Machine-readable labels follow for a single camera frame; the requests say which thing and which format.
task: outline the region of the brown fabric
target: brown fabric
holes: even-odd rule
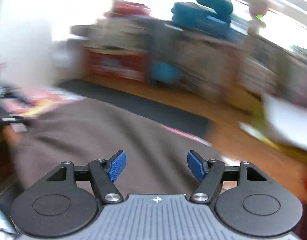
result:
[[[191,194],[198,184],[187,167],[187,153],[220,157],[217,150],[152,120],[86,98],[40,116],[15,149],[14,161],[28,187],[63,161],[87,165],[118,150],[127,153],[127,166],[115,183],[124,196]]]

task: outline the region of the gray ribbed plate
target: gray ribbed plate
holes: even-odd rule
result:
[[[31,240],[22,235],[19,240]],[[122,203],[107,205],[87,228],[62,240],[245,240],[214,217],[206,205],[184,195],[129,195]],[[298,239],[293,233],[277,237]]]

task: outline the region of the silver pivot bolt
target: silver pivot bolt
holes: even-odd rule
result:
[[[109,193],[107,194],[104,199],[106,201],[110,201],[110,202],[116,202],[118,200],[120,200],[120,195],[116,194],[116,193]]]
[[[205,193],[196,193],[193,194],[192,197],[195,201],[206,201],[209,198],[208,195]]]

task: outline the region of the blue gripper pad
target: blue gripper pad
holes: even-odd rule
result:
[[[110,171],[108,177],[112,182],[115,182],[127,163],[127,156],[125,152],[122,152],[111,162]]]
[[[201,182],[206,176],[202,163],[191,152],[188,152],[187,163],[196,180]]]

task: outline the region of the red box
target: red box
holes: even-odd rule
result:
[[[148,55],[144,50],[86,49],[88,74],[110,75],[145,82]]]

